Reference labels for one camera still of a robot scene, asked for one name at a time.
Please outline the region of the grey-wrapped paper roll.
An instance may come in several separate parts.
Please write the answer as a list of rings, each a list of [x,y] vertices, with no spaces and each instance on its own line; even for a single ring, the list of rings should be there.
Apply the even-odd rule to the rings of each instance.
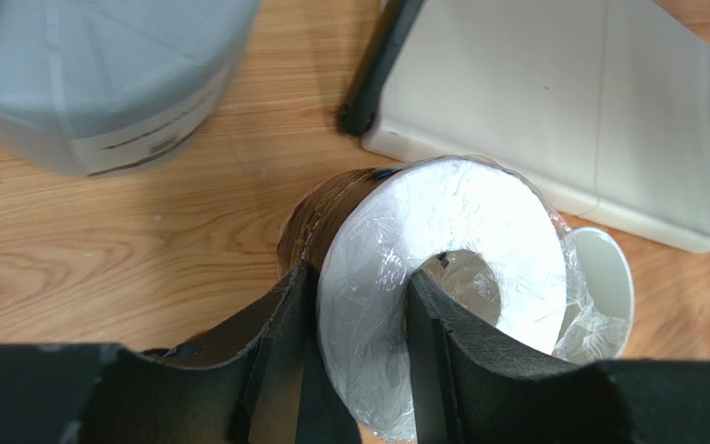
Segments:
[[[0,143],[56,173],[163,162],[226,95],[257,1],[0,1]]]

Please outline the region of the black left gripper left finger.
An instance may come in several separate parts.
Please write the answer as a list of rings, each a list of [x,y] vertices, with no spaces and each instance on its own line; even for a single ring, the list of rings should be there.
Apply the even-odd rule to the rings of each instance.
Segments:
[[[169,349],[0,344],[0,443],[358,443],[316,343],[318,273]]]

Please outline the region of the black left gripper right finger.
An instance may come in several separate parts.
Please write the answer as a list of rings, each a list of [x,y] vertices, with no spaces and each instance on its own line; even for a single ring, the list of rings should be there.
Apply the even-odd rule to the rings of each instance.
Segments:
[[[710,362],[568,363],[487,324],[422,271],[407,300],[421,443],[710,443]]]

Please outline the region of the black-wrapped paper roll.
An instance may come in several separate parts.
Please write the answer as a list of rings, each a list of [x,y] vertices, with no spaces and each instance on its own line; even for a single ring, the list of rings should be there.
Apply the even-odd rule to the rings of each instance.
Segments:
[[[543,353],[587,295],[561,215],[523,176],[473,156],[331,178],[285,222],[277,257],[282,271],[318,270],[325,370],[355,420],[390,442],[417,437],[405,317],[414,272]]]

